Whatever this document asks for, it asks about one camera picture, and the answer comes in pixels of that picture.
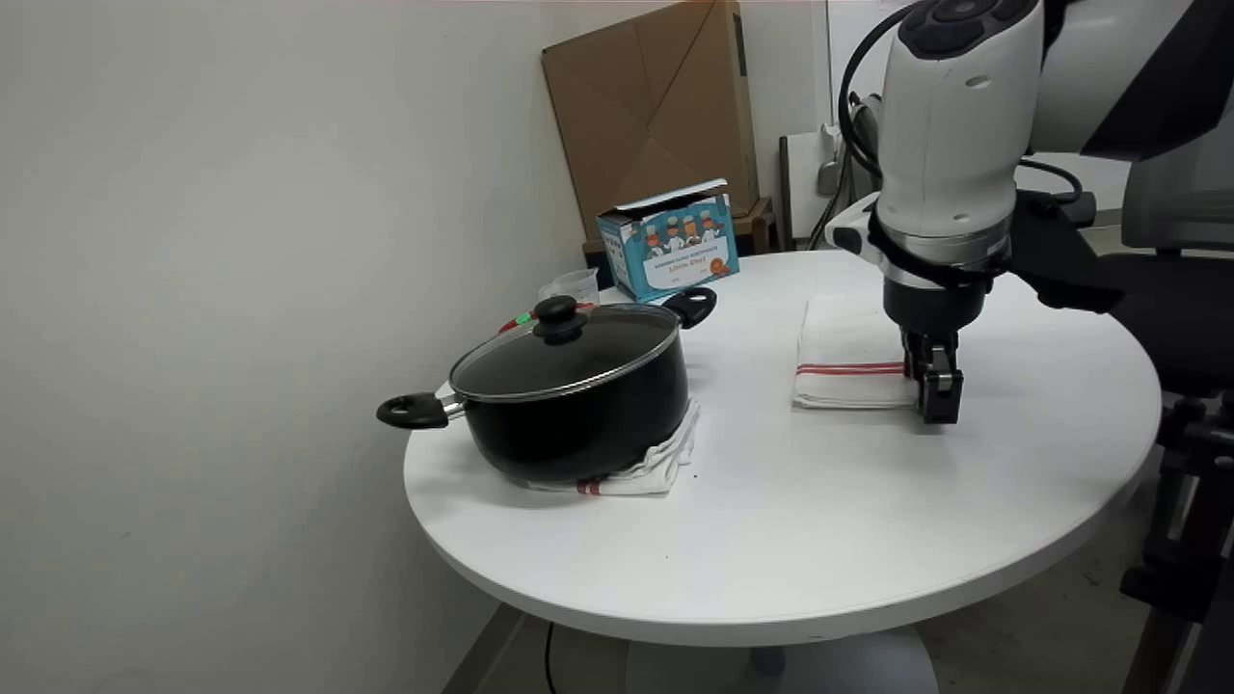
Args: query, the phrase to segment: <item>black pot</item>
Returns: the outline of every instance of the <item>black pot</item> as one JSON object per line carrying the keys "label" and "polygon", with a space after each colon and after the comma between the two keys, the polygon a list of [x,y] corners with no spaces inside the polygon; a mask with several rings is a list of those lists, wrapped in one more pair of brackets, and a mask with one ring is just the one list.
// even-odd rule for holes
{"label": "black pot", "polygon": [[465,411],[477,452],[524,483],[593,483],[645,457],[685,416],[677,328],[700,325],[713,288],[663,303],[580,310],[571,295],[535,303],[532,328],[512,328],[452,365],[454,401],[393,397],[389,428],[442,428]]}

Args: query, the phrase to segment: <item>red stripe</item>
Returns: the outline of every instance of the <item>red stripe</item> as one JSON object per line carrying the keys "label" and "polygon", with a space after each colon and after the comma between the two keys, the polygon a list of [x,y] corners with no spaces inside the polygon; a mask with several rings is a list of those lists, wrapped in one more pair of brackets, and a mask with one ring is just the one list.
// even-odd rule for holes
{"label": "red stripe", "polygon": [[902,361],[797,361],[797,373],[902,373]]}

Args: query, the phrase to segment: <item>lid knob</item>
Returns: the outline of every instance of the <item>lid knob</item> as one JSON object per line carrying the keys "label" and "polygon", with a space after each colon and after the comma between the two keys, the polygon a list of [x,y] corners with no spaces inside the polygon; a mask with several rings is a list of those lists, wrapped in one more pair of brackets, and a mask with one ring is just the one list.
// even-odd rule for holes
{"label": "lid knob", "polygon": [[544,343],[571,343],[584,334],[584,319],[580,319],[580,301],[576,295],[548,295],[535,303],[532,313],[540,325],[535,325],[535,334]]}

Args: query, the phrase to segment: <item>table top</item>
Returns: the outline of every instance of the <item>table top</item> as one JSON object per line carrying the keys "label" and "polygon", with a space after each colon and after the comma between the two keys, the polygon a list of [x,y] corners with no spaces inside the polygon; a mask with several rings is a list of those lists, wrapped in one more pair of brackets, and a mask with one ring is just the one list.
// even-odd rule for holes
{"label": "table top", "polygon": [[434,552],[544,621],[645,642],[816,642],[913,624],[1051,568],[1147,472],[1159,387],[1094,313],[999,279],[961,334],[961,425],[789,405],[814,293],[878,303],[851,256],[745,257],[681,330],[700,405],[672,496],[535,492],[465,420],[416,432],[406,492]]}

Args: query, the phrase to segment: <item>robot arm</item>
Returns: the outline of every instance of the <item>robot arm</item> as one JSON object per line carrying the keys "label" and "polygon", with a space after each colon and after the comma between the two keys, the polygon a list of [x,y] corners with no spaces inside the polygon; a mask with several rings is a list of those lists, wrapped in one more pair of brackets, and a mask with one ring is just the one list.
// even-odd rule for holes
{"label": "robot arm", "polygon": [[927,425],[961,416],[961,328],[1005,267],[1021,154],[1149,159],[1190,144],[1225,110],[1224,35],[1234,35],[1225,0],[927,0],[902,14],[882,86],[882,187],[828,239],[844,247],[839,232],[859,229],[859,247],[877,247]]}

